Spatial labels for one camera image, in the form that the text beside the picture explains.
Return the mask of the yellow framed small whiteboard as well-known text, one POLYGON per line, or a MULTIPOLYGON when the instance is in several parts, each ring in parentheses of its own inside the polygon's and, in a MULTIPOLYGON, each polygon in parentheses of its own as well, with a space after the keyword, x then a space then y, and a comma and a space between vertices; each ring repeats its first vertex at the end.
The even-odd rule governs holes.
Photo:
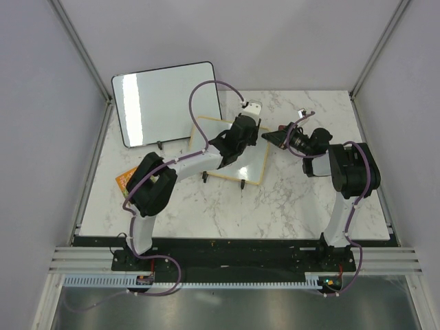
MULTIPOLYGON (((233 122, 205 116, 198 117, 197 124, 199 128, 192 130, 189 152, 200 151, 206 146, 207 141, 214 139, 223 130, 229 129, 233 122)), ((222 159, 220 152, 210 145, 206 155, 196 156, 186 161, 186 164, 191 167, 190 174, 202 174, 206 171, 208 176, 222 177, 239 182, 244 179, 246 184, 260 184, 269 151, 269 142, 264 140, 261 134, 267 132, 268 129, 260 126, 256 146, 248 146, 235 162, 220 169, 218 169, 222 159)))

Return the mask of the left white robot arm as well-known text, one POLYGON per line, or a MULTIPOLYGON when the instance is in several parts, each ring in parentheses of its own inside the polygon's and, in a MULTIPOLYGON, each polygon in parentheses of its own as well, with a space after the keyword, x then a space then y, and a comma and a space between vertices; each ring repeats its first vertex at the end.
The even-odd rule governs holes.
POLYGON ((168 161, 157 153, 147 154, 126 184, 128 195, 122 208, 132 214, 126 238, 127 263, 145 270, 151 262, 152 233, 157 215, 168 205, 175 184, 198 173, 233 164, 244 150, 255 146, 261 121, 239 114, 229 129, 206 142, 200 151, 168 161))

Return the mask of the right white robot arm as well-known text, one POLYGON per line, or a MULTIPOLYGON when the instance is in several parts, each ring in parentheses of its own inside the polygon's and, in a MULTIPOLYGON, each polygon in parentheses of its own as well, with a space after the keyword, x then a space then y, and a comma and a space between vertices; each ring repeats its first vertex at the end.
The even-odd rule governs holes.
POLYGON ((325 271, 339 262, 336 248, 352 244, 351 225, 363 201, 378 189, 381 175, 365 143, 332 144, 332 134, 324 128, 311 135, 291 122, 281 130, 262 134, 262 138, 280 149, 302 158, 302 170, 308 177, 330 177, 336 191, 329 224, 321 234, 324 248, 315 253, 316 265, 325 271))

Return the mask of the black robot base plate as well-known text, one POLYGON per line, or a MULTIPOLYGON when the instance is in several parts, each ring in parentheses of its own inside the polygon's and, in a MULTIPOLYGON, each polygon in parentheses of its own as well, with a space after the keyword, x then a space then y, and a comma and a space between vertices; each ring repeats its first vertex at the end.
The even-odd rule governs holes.
POLYGON ((300 281, 309 272, 339 274, 356 269, 350 247, 325 247, 320 239, 154 238, 137 258, 128 246, 114 253, 113 271, 152 271, 160 280, 300 281))

